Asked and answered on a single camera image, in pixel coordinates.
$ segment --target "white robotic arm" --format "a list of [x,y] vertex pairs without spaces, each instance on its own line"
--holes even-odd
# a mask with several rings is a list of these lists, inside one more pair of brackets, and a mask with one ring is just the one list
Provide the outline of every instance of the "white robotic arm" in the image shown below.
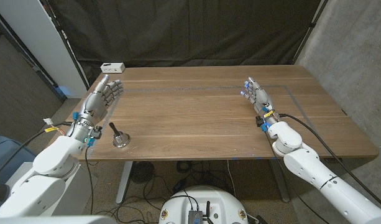
[[251,77],[245,82],[247,93],[241,92],[260,115],[263,131],[272,139],[274,152],[284,157],[289,171],[316,187],[351,223],[381,223],[381,209],[329,170],[315,150],[302,142],[302,137],[282,121],[274,111],[272,100]]
[[13,186],[11,196],[0,207],[2,217],[38,216],[52,206],[64,193],[67,178],[80,167],[71,154],[81,154],[86,146],[101,137],[98,124],[109,106],[123,92],[122,83],[108,83],[106,75],[82,104],[80,113],[66,136],[59,136],[33,162],[33,168]]

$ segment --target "blue connector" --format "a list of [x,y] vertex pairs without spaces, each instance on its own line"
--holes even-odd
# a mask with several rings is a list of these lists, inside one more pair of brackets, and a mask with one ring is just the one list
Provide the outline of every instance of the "blue connector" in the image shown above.
[[266,132],[266,131],[267,131],[267,129],[268,129],[268,127],[267,127],[266,123],[264,123],[263,125],[261,125],[261,127],[260,127],[260,128],[262,129],[262,131],[263,131],[263,132]]
[[79,114],[78,112],[73,112],[73,120],[78,120]]
[[90,140],[88,141],[88,143],[86,144],[86,147],[90,147],[90,146],[92,146],[94,142],[95,142],[95,139],[90,139]]

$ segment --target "small white box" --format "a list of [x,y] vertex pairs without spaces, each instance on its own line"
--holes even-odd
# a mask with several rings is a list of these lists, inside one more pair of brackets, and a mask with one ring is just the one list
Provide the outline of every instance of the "small white box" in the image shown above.
[[101,70],[103,73],[122,73],[126,69],[124,63],[103,63]]

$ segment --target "table top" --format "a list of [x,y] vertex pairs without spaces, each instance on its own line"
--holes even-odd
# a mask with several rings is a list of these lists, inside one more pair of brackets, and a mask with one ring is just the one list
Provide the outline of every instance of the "table top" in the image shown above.
[[[103,135],[88,149],[90,161],[272,159],[266,135],[255,124],[254,107],[240,95],[248,77],[263,86],[277,113],[309,124],[338,157],[378,154],[302,66],[126,68],[123,73],[109,75],[110,80],[121,79],[124,93],[98,124],[104,127]],[[283,120],[321,157],[329,157],[306,128],[290,118]],[[129,134],[131,141],[126,147],[113,146],[109,122]],[[84,153],[76,157],[83,160]]]

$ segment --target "black curtain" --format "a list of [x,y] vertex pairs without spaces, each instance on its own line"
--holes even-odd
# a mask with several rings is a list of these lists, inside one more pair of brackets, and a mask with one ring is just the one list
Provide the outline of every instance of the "black curtain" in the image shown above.
[[290,64],[320,0],[51,0],[90,83],[126,67]]

